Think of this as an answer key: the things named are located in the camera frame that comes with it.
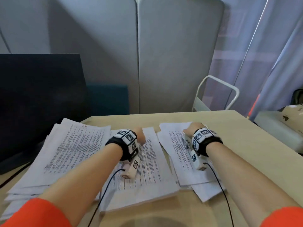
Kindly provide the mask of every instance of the light wood tabletop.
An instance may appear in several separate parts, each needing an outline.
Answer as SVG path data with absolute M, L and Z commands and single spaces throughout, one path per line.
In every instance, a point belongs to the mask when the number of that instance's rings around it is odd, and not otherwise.
M 260 129 L 236 111 L 184 112 L 119 116 L 94 116 L 83 121 L 87 125 L 112 129 L 153 126 L 160 131 L 162 122 L 199 121 L 222 138 L 224 144 L 263 172 L 294 200 L 303 206 L 303 157 Z M 16 170 L 0 176 L 0 183 Z M 5 193 L 21 178 L 22 172 L 0 190 Z M 228 195 L 235 226 L 247 226 L 242 214 Z M 1 205 L 2 213 L 7 205 Z M 96 204 L 84 216 L 79 226 L 87 226 Z M 229 210 L 222 194 L 202 203 L 193 191 L 179 191 L 176 196 L 97 215 L 92 227 L 100 226 L 231 226 Z

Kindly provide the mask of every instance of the wrist-mounted device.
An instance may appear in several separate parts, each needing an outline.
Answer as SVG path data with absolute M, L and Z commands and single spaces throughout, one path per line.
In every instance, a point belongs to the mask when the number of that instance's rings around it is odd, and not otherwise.
M 197 170 L 206 169 L 206 165 L 203 164 L 206 161 L 205 157 L 208 157 L 206 147 L 212 142 L 223 144 L 218 134 L 206 127 L 195 131 L 191 139 L 191 158 Z
M 107 144 L 115 143 L 122 148 L 123 155 L 120 161 L 123 161 L 122 171 L 120 174 L 124 179 L 135 178 L 137 168 L 140 164 L 139 144 L 137 141 L 137 135 L 135 132 L 128 129 L 121 129 L 112 138 L 110 138 Z

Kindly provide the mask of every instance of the cardboard box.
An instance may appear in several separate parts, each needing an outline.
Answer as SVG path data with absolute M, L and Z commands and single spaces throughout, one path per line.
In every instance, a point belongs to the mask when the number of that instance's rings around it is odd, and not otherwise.
M 281 121 L 303 135 L 303 105 L 286 106 L 282 111 Z

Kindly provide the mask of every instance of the curtain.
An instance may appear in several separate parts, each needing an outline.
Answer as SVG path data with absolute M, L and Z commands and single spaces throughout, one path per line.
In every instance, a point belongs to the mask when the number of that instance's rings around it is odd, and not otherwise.
M 253 121 L 259 111 L 273 111 L 289 105 L 294 90 L 301 87 L 303 87 L 303 15 L 271 70 L 249 119 Z
M 247 116 L 300 19 L 303 0 L 222 1 L 225 15 L 209 74 L 239 88 L 231 110 Z M 229 88 L 208 81 L 202 100 L 223 110 L 233 97 Z

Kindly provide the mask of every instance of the person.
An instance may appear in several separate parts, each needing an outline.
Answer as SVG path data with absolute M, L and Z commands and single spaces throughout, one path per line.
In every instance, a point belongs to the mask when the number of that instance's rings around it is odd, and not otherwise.
M 184 133 L 192 137 L 204 127 L 193 122 Z M 132 131 L 143 145 L 142 128 Z M 247 161 L 220 142 L 209 143 L 206 154 L 250 227 L 303 226 L 300 205 Z M 77 226 L 122 156 L 118 144 L 106 145 L 28 201 L 2 227 Z

